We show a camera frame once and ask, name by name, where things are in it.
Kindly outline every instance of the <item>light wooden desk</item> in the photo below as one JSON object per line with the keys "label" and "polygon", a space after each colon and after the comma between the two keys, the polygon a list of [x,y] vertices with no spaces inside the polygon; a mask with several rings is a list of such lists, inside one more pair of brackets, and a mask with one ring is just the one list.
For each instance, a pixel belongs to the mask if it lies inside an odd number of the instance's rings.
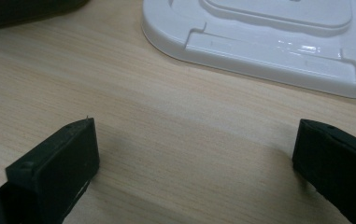
{"label": "light wooden desk", "polygon": [[169,58],[139,0],[0,30],[4,168],[94,117],[101,168],[65,223],[348,223],[292,170],[299,119],[356,136],[356,100]]}

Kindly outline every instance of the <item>white plastic tray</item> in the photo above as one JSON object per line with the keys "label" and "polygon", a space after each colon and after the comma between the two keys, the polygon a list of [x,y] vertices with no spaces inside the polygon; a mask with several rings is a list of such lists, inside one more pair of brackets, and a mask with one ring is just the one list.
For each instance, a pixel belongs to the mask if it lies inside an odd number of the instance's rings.
{"label": "white plastic tray", "polygon": [[144,0],[143,31],[183,61],[356,98],[356,0]]}

